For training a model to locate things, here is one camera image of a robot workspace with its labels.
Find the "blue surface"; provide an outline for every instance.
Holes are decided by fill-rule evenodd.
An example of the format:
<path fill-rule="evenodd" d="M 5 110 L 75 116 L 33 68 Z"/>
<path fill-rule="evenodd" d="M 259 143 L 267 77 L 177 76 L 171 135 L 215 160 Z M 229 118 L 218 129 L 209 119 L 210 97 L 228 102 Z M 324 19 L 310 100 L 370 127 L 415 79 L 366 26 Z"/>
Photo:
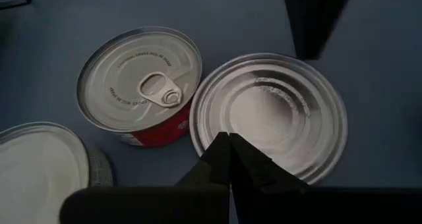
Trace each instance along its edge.
<path fill-rule="evenodd" d="M 420 0 L 350 0 L 322 57 L 349 139 L 324 186 L 422 186 Z M 284 0 L 34 0 L 0 11 L 0 130 L 52 121 L 111 158 L 118 185 L 177 182 L 197 161 L 189 135 L 158 149 L 120 144 L 76 104 L 85 60 L 108 39 L 167 26 L 198 45 L 206 76 L 244 53 L 294 55 Z"/>

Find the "can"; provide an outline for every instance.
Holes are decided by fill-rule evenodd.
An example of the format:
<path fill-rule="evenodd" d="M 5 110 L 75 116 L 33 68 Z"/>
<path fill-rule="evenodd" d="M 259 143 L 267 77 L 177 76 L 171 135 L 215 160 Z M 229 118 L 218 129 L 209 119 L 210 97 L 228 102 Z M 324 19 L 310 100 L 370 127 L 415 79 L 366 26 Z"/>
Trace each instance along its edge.
<path fill-rule="evenodd" d="M 87 60 L 78 79 L 82 114 L 136 146 L 157 147 L 189 129 L 202 60 L 186 35 L 164 27 L 125 32 Z"/>
<path fill-rule="evenodd" d="M 28 123 L 0 133 L 0 217 L 5 223 L 56 224 L 73 192 L 112 184 L 104 154 L 88 151 L 61 125 Z"/>
<path fill-rule="evenodd" d="M 220 131 L 235 132 L 308 184 L 333 169 L 347 140 L 346 109 L 327 79 L 274 53 L 240 56 L 210 74 L 189 126 L 198 155 Z"/>

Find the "pull tab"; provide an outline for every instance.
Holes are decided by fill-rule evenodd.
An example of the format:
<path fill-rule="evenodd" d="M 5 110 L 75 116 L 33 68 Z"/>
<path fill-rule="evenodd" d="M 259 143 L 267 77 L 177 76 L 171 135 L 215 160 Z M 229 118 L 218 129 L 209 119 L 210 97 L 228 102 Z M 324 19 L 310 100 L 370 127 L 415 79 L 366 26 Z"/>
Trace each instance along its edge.
<path fill-rule="evenodd" d="M 164 86 L 160 89 L 159 92 L 146 95 L 142 88 L 145 83 L 150 80 L 153 76 L 162 76 L 165 80 Z M 182 90 L 164 73 L 162 72 L 152 72 L 146 75 L 138 85 L 138 93 L 145 99 L 156 103 L 159 106 L 170 108 L 176 105 L 179 105 L 182 102 Z"/>

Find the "red can label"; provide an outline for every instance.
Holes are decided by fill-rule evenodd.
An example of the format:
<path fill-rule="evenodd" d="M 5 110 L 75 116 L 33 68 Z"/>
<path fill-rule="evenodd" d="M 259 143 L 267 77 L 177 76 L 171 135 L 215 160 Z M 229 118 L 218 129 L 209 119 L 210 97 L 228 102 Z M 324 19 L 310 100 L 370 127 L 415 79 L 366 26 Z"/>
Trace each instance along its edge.
<path fill-rule="evenodd" d="M 190 108 L 191 103 L 188 103 L 168 120 L 156 126 L 128 134 L 118 134 L 118 136 L 125 143 L 134 146 L 154 148 L 169 144 L 189 130 Z"/>

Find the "red label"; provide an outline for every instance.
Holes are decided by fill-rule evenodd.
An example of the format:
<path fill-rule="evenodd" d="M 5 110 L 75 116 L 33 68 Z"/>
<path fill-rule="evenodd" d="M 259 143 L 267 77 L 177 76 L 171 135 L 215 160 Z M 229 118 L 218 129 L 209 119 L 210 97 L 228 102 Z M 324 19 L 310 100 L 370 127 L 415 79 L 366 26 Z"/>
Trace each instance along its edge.
<path fill-rule="evenodd" d="M 179 112 L 159 125 L 131 134 L 144 147 L 158 147 L 176 141 L 189 130 L 189 110 L 191 103 L 186 104 Z"/>

